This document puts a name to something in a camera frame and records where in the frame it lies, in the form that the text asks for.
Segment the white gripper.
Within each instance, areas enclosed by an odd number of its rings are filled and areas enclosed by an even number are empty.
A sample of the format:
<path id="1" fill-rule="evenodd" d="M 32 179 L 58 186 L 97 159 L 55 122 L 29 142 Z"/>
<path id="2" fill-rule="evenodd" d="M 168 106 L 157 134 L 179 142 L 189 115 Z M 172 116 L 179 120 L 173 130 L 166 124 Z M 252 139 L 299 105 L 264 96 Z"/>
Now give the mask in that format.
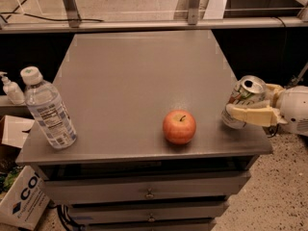
<path id="1" fill-rule="evenodd" d="M 308 136 L 308 87 L 285 90 L 277 84 L 266 84 L 266 88 L 267 107 L 244 108 L 228 104 L 226 111 L 239 121 L 263 127 L 281 124 L 289 133 Z"/>

